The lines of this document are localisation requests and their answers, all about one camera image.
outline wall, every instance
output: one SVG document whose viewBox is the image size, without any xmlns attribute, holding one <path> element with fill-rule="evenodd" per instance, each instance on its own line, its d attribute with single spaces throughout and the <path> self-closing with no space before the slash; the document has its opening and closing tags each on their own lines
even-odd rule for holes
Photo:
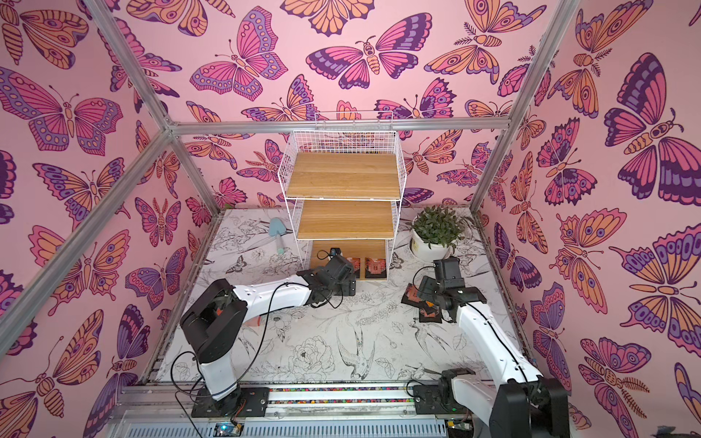
<svg viewBox="0 0 701 438">
<path fill-rule="evenodd" d="M 701 93 L 691 73 L 701 61 L 689 56 L 700 49 L 701 26 L 690 25 L 699 4 L 581 6 L 583 42 L 573 21 L 531 104 L 545 134 L 512 145 L 505 205 L 490 199 L 496 186 L 484 202 L 491 251 L 539 368 L 571 389 L 582 436 L 701 432 Z M 606 38 L 614 8 L 617 38 Z M 625 152 L 647 132 L 647 149 Z"/>
</svg>

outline wooden shelf board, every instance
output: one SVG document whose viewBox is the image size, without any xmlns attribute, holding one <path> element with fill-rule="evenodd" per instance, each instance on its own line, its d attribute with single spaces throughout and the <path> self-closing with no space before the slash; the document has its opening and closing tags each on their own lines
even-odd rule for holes
<svg viewBox="0 0 701 438">
<path fill-rule="evenodd" d="M 309 268 L 314 269 L 318 266 L 324 266 L 328 260 L 319 260 L 316 254 L 320 250 L 329 251 L 331 248 L 340 248 L 343 256 L 360 259 L 360 275 L 356 280 L 359 281 L 386 281 L 387 278 L 365 278 L 365 258 L 370 259 L 385 259 L 385 240 L 359 239 L 359 240 L 314 240 L 312 242 L 311 260 Z"/>
<path fill-rule="evenodd" d="M 306 200 L 297 238 L 392 239 L 392 201 Z"/>
<path fill-rule="evenodd" d="M 391 153 L 300 152 L 287 197 L 399 200 L 397 159 Z"/>
</svg>

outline swallow drawing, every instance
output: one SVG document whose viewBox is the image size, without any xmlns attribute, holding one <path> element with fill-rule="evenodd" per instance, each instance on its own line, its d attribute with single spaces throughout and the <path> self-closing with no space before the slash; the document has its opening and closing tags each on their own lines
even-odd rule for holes
<svg viewBox="0 0 701 438">
<path fill-rule="evenodd" d="M 343 363 L 346 364 L 347 367 L 353 367 L 353 370 L 350 373 L 350 378 L 359 378 L 360 380 L 363 380 L 370 372 L 372 359 L 375 356 L 375 344 L 372 344 L 372 351 L 370 352 L 370 358 L 368 359 L 362 349 L 362 329 L 360 329 L 360 338 L 358 338 L 358 332 L 355 330 L 355 327 L 353 327 L 353 331 L 355 332 L 355 354 L 348 351 L 341 343 L 338 328 L 336 328 L 336 340 L 339 344 L 339 354 L 341 355 Z"/>
</svg>

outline trowel handle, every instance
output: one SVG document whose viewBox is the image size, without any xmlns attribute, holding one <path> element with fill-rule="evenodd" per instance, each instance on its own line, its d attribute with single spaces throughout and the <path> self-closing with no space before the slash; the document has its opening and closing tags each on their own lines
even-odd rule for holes
<svg viewBox="0 0 701 438">
<path fill-rule="evenodd" d="M 278 254 L 282 254 L 285 252 L 285 248 L 283 247 L 283 237 L 279 234 L 275 236 L 275 244 L 278 247 Z"/>
</svg>

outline metal rail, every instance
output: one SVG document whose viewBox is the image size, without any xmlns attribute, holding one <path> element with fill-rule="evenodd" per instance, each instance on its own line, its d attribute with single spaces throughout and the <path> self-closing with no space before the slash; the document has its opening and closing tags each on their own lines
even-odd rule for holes
<svg viewBox="0 0 701 438">
<path fill-rule="evenodd" d="M 484 200 L 487 189 L 492 179 L 494 179 L 494 175 L 496 175 L 496 171 L 499 169 L 504 155 L 508 152 L 511 143 L 518 133 L 519 124 L 531 105 L 531 98 L 536 93 L 540 85 L 540 80 L 543 78 L 550 60 L 555 55 L 562 37 L 570 29 L 569 24 L 577 12 L 579 2 L 580 0 L 560 0 L 557 4 L 555 14 L 552 16 L 543 37 L 540 39 L 540 47 L 538 47 L 536 56 L 533 57 L 531 61 L 531 66 L 528 69 L 516 102 L 514 102 L 511 107 L 509 116 L 512 123 L 506 131 L 499 135 L 496 147 L 492 151 L 491 157 L 489 157 L 486 168 L 482 173 L 482 178 L 475 190 L 475 195 L 472 197 L 472 203 L 470 204 L 470 210 L 472 212 L 476 212 L 479 209 L 479 205 Z"/>
</svg>

